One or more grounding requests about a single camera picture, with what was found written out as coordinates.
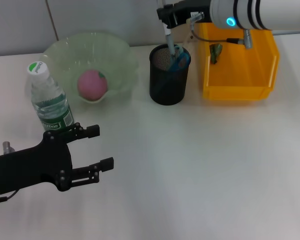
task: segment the water bottle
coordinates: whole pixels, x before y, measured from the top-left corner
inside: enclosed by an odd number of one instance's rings
[[[31,102],[44,130],[58,130],[74,123],[66,94],[42,61],[30,64]]]

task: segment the green bowl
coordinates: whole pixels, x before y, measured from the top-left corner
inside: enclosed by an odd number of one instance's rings
[[[74,101],[98,103],[130,90],[138,78],[138,61],[130,46],[119,37],[105,32],[66,37],[52,44],[39,60],[47,64],[70,104]],[[78,93],[78,79],[87,70],[97,70],[107,80],[107,92],[97,101],[86,100]]]

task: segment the yellow bin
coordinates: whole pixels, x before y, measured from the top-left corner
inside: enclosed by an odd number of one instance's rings
[[[198,24],[199,35],[209,40],[243,38],[241,29],[219,29],[212,23]],[[210,45],[199,41],[199,71],[203,97],[209,100],[265,99],[274,89],[280,54],[271,31],[251,30],[252,49],[221,42],[223,49],[216,64],[210,63]]]

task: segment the pen holder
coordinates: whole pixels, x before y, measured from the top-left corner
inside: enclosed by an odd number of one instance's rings
[[[150,97],[160,105],[175,105],[185,96],[191,57],[183,48],[187,61],[180,61],[179,67],[172,64],[168,45],[160,45],[150,53]]]

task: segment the pink fruit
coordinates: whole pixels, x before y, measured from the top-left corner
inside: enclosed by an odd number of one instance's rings
[[[108,89],[107,80],[97,70],[87,70],[78,79],[78,91],[81,97],[89,101],[99,100]]]

